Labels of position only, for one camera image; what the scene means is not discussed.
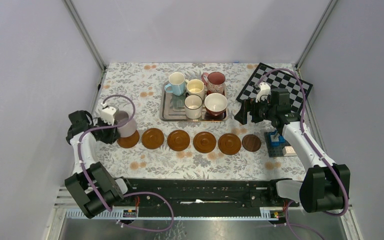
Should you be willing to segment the light blue mug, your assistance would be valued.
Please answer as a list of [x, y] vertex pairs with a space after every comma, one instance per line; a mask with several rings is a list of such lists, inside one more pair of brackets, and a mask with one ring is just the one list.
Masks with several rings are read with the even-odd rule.
[[174, 72], [168, 77], [168, 84], [164, 86], [164, 91], [175, 96], [181, 96], [185, 93], [188, 82], [189, 80], [183, 73]]

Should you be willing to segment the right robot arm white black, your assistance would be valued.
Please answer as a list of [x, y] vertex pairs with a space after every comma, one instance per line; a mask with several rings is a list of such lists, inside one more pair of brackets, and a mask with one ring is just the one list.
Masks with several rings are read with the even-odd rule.
[[275, 187], [267, 191], [267, 201], [273, 206], [286, 199], [301, 204], [308, 213], [324, 212], [331, 216], [343, 216], [349, 208], [350, 169], [337, 164], [315, 142], [304, 123], [303, 114], [292, 112], [290, 94], [286, 89], [264, 91], [256, 98], [241, 100], [234, 116], [242, 125], [251, 122], [270, 121], [295, 150], [306, 169], [303, 181], [276, 179]]

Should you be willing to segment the cream yellow mug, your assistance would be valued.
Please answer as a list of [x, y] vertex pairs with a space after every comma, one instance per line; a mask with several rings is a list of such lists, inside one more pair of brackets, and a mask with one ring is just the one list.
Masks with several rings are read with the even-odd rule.
[[205, 99], [205, 84], [200, 79], [191, 79], [186, 84], [186, 92], [189, 95], [197, 95], [202, 100]]

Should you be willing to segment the dark walnut round coaster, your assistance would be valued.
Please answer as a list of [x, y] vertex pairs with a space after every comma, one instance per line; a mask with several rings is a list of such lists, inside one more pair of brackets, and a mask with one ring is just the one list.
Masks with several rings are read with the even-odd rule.
[[249, 152], [256, 152], [261, 148], [262, 142], [260, 138], [254, 134], [245, 135], [242, 138], [242, 146]]

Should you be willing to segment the metal serving tray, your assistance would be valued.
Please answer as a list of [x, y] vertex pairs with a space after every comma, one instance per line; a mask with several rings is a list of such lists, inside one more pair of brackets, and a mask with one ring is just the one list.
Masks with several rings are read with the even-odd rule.
[[210, 115], [206, 112], [205, 98], [208, 95], [207, 87], [205, 86], [205, 97], [202, 105], [202, 115], [198, 119], [189, 119], [185, 114], [184, 100], [189, 95], [185, 90], [185, 93], [176, 96], [172, 93], [167, 93], [162, 89], [162, 97], [160, 104], [160, 119], [163, 121], [174, 121], [174, 122], [222, 122], [228, 117], [228, 106], [222, 114], [218, 116]]

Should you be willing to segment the lilac mug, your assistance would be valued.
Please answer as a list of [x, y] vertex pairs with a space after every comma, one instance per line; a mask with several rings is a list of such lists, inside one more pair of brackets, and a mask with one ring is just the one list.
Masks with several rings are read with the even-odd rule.
[[130, 137], [137, 130], [136, 121], [133, 118], [131, 120], [129, 119], [130, 119], [130, 115], [127, 112], [122, 110], [117, 111], [114, 115], [114, 120], [116, 125], [120, 125], [124, 123], [123, 126], [117, 128], [117, 131], [121, 138]]

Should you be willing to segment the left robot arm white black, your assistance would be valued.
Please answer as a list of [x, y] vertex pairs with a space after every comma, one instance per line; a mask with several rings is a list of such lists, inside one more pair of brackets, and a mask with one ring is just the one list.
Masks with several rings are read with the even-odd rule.
[[135, 192], [129, 188], [124, 178], [114, 178], [97, 160], [97, 142], [113, 144], [120, 138], [116, 128], [98, 119], [93, 121], [86, 110], [72, 112], [68, 116], [71, 126], [66, 141], [74, 151], [74, 169], [64, 185], [83, 214], [92, 219], [104, 211], [112, 211], [118, 203], [132, 204]]

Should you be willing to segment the brown wooden coaster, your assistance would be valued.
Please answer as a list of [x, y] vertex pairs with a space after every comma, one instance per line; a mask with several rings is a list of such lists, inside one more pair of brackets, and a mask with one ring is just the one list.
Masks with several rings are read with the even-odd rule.
[[184, 130], [174, 130], [167, 137], [169, 148], [176, 152], [181, 152], [190, 145], [190, 136]]
[[117, 139], [117, 143], [121, 148], [129, 149], [134, 147], [140, 140], [140, 134], [136, 130], [131, 136], [129, 137], [120, 137]]
[[207, 154], [216, 147], [217, 140], [215, 136], [207, 131], [199, 132], [193, 138], [193, 146], [200, 153]]
[[164, 143], [165, 136], [158, 128], [147, 129], [141, 137], [143, 146], [147, 149], [154, 150]]
[[240, 138], [233, 133], [223, 134], [218, 139], [217, 145], [219, 150], [225, 155], [235, 155], [242, 147]]

